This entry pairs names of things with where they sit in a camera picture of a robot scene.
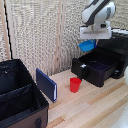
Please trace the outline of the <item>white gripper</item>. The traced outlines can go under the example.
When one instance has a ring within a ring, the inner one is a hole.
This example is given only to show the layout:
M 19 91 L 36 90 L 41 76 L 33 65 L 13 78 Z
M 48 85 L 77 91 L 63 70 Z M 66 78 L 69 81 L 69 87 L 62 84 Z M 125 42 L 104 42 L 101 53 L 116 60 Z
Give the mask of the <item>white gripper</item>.
M 110 39 L 112 35 L 111 27 L 92 30 L 90 27 L 80 28 L 81 39 Z

